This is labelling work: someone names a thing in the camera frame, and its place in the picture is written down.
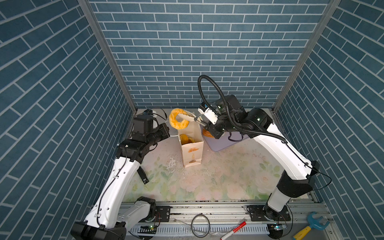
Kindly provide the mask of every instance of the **beige paper bag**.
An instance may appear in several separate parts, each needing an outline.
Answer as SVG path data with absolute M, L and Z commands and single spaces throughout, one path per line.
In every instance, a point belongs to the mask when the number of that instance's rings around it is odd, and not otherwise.
M 196 117 L 193 113 L 188 112 L 189 116 Z M 188 137 L 192 137 L 195 139 L 195 143 L 187 143 L 184 145 L 181 145 L 181 140 L 180 140 L 180 135 L 185 134 Z M 203 146 L 204 146 L 204 141 L 203 141 L 203 136 L 201 135 L 201 129 L 200 126 L 197 122 L 190 121 L 188 126 L 184 129 L 178 130 L 178 138 L 179 138 L 179 143 L 181 147 L 181 152 L 183 155 L 183 163 L 184 167 L 190 167 L 194 165 L 201 164 L 201 159 L 203 156 Z

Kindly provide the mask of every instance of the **white robotic arm segment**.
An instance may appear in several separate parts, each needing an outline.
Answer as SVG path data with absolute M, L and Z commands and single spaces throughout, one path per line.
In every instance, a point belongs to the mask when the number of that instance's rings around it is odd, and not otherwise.
M 90 213 L 85 217 L 85 220 L 88 221 L 87 224 L 89 226 L 99 227 L 97 223 L 97 217 L 99 218 L 99 224 L 105 225 L 105 228 L 113 228 L 115 226 L 118 211 L 120 209 L 120 205 L 123 201 L 124 195 L 127 192 L 128 185 L 131 182 L 133 175 L 140 167 L 139 162 L 131 162 L 129 160 L 129 158 L 125 157 L 119 157 L 115 159 L 111 174 L 109 175 L 109 178 L 101 192 L 101 195 L 97 199 Z M 116 174 L 120 168 L 122 169 L 120 170 L 120 173 L 117 176 Z M 106 188 L 112 181 L 113 183 L 106 190 Z M 101 201 L 101 205 L 99 206 L 100 198 L 102 197 L 102 195 L 103 198 Z
M 270 124 L 267 131 L 283 136 L 275 124 Z M 277 138 L 265 135 L 258 135 L 253 139 L 276 158 L 291 179 L 304 180 L 311 173 L 311 161 L 301 155 L 289 142 L 285 144 Z

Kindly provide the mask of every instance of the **blue brick wall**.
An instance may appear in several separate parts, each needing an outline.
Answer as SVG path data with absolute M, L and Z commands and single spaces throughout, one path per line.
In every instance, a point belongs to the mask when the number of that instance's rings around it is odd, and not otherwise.
M 136 104 L 187 108 L 201 103 L 201 74 L 244 106 L 272 107 L 328 0 L 91 2 Z
M 384 1 L 342 0 L 278 110 L 345 239 L 382 240 Z M 328 182 L 318 177 L 317 187 Z
M 71 238 L 131 114 L 77 0 L 0 1 L 0 239 Z

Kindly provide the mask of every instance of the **black corrugated hose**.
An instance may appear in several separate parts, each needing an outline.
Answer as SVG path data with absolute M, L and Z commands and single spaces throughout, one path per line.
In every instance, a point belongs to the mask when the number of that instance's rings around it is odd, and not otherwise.
M 198 79 L 197 79 L 197 87 L 199 88 L 199 93 L 200 93 L 200 96 L 201 98 L 203 99 L 203 102 L 216 114 L 216 115 L 219 115 L 217 113 L 217 111 L 211 106 L 210 103 L 208 103 L 208 101 L 205 99 L 204 97 L 204 94 L 203 94 L 203 90 L 201 89 L 201 80 L 202 79 L 206 79 L 208 80 L 217 90 L 217 92 L 219 93 L 223 103 L 224 103 L 224 107 L 225 107 L 225 112 L 229 118 L 229 121 L 230 123 L 232 124 L 232 126 L 239 132 L 241 133 L 247 133 L 247 134 L 259 134 L 259 135 L 265 135 L 265 136 L 269 136 L 269 137 L 275 137 L 277 139 L 280 139 L 281 141 L 283 141 L 284 143 L 286 142 L 286 139 L 280 135 L 277 135 L 277 134 L 274 134 L 274 133 L 270 133 L 270 132 L 263 132 L 263 131 L 256 131 L 256 130 L 250 130 L 248 128 L 243 128 L 239 125 L 237 125 L 235 123 L 235 121 L 232 119 L 231 115 L 230 115 L 230 111 L 228 109 L 228 102 L 227 100 L 225 99 L 225 96 L 223 94 L 223 92 L 221 91 L 220 87 L 216 84 L 216 82 L 211 79 L 210 77 L 208 77 L 207 75 L 201 75 Z

